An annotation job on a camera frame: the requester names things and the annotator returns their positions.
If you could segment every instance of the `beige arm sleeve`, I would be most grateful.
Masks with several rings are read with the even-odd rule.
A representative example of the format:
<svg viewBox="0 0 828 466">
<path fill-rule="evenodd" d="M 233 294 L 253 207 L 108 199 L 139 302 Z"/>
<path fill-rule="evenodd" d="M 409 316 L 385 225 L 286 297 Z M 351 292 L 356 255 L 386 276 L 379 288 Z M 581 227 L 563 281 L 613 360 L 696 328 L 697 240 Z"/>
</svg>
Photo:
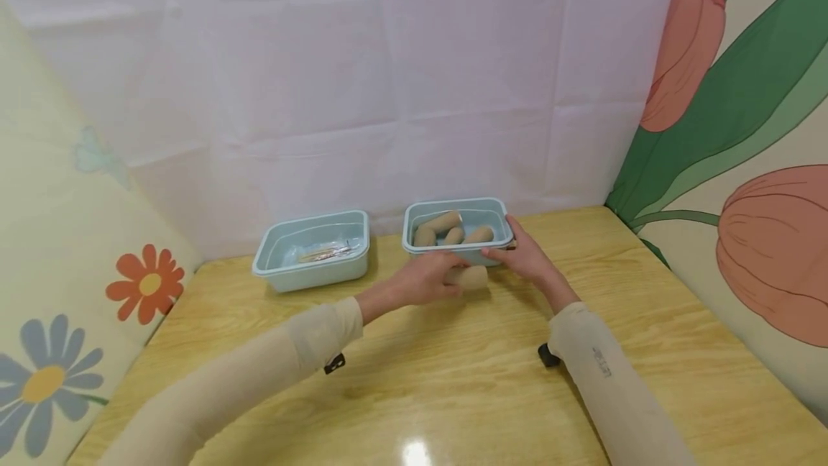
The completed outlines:
<svg viewBox="0 0 828 466">
<path fill-rule="evenodd" d="M 612 466 L 696 464 L 598 315 L 572 303 L 549 324 L 549 350 L 578 386 Z"/>
<path fill-rule="evenodd" d="M 188 465 L 219 430 L 325 366 L 362 330 L 353 297 L 294 315 L 153 397 L 99 464 Z"/>
</svg>

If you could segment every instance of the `wooden table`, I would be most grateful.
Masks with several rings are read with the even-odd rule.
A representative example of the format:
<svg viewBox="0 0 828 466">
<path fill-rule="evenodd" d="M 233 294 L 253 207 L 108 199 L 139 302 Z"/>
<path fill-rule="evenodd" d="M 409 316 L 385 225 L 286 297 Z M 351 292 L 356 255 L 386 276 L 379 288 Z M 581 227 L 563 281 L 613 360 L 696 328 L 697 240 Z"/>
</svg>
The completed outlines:
<svg viewBox="0 0 828 466">
<path fill-rule="evenodd" d="M 828 430 L 609 210 L 523 222 L 609 324 L 700 465 L 828 465 Z M 250 257 L 207 263 L 70 465 L 91 464 L 147 399 L 198 365 L 358 293 L 407 258 L 398 236 L 376 238 L 363 279 L 281 296 L 250 275 Z M 347 348 L 346 367 L 256 407 L 195 463 L 607 464 L 568 375 L 536 354 L 548 334 L 543 298 L 507 270 L 492 270 L 489 282 L 484 295 L 370 324 Z"/>
</svg>

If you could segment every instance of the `container rim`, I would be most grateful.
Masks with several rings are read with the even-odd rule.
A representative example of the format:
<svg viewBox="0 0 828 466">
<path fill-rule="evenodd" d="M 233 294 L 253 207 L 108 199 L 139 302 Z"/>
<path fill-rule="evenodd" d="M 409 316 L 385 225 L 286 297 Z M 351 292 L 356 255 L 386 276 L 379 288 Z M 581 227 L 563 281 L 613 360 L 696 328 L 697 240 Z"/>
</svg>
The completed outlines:
<svg viewBox="0 0 828 466">
<path fill-rule="evenodd" d="M 270 234 L 271 231 L 275 230 L 277 227 L 281 227 L 282 225 L 287 225 L 288 223 L 296 223 L 298 221 L 312 221 L 312 220 L 322 220 L 322 219 L 329 219 L 329 217 L 333 216 L 340 216 L 342 214 L 352 214 L 352 212 L 356 212 L 356 214 L 362 215 L 362 222 L 363 222 L 363 237 L 365 238 L 365 246 L 363 249 L 360 250 L 358 254 L 355 255 L 344 255 L 343 257 L 335 257 L 333 259 L 322 260 L 317 262 L 311 263 L 298 263 L 296 265 L 290 266 L 279 266 L 278 268 L 268 268 L 268 269 L 261 269 L 258 268 L 258 260 L 261 258 L 262 253 L 264 252 L 264 244 L 267 241 L 267 236 Z M 259 243 L 258 249 L 256 250 L 256 255 L 254 256 L 254 262 L 252 263 L 252 273 L 258 277 L 269 277 L 271 275 L 283 274 L 285 272 L 292 272 L 295 270 L 309 270 L 313 268 L 321 268 L 321 266 L 333 265 L 336 263 L 348 263 L 352 260 L 358 260 L 361 257 L 369 252 L 371 248 L 371 238 L 370 238 L 370 231 L 369 231 L 369 216 L 367 216 L 367 212 L 361 209 L 352 209 L 350 211 L 339 211 L 339 212 L 331 212 L 330 214 L 321 214 L 319 216 L 307 216 L 303 217 L 303 219 L 292 219 L 292 220 L 285 220 L 279 221 L 278 223 L 273 224 L 272 226 L 267 228 L 267 231 L 264 232 L 264 236 L 262 236 L 262 241 Z"/>
</svg>

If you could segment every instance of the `pink tulip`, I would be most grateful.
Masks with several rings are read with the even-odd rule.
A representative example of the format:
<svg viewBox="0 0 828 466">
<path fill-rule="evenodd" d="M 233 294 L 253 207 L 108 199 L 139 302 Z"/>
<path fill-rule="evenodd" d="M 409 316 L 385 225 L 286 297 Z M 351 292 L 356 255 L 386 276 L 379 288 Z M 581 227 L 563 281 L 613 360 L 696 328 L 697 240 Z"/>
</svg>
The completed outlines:
<svg viewBox="0 0 828 466">
<path fill-rule="evenodd" d="M 643 129 L 664 132 L 684 115 L 724 33 L 725 0 L 671 0 Z"/>
<path fill-rule="evenodd" d="M 773 171 L 736 189 L 719 219 L 716 258 L 754 313 L 828 347 L 828 165 Z"/>
</svg>

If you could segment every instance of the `white backdrop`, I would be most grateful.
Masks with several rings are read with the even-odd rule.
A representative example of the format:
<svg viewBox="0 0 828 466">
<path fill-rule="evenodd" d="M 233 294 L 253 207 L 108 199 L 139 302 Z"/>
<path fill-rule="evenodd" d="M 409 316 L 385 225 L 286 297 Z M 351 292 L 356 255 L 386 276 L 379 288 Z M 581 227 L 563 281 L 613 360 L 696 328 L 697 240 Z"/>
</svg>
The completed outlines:
<svg viewBox="0 0 828 466">
<path fill-rule="evenodd" d="M 6 0 L 207 257 L 278 220 L 602 204 L 670 0 Z"/>
</svg>

